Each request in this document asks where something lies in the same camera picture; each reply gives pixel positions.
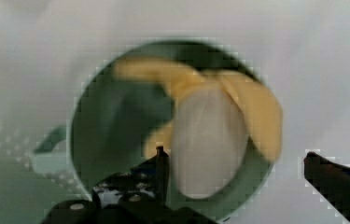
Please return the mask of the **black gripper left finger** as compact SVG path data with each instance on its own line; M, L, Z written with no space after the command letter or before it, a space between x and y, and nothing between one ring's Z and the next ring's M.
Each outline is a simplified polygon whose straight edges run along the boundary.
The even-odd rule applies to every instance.
M95 184L89 200L54 205L41 224L217 224L189 208L166 205L169 155L156 155L125 173L115 173Z

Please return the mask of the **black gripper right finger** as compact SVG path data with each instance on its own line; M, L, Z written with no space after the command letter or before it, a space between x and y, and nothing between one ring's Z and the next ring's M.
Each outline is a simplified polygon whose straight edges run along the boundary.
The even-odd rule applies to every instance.
M304 178L350 222L350 167L308 152Z

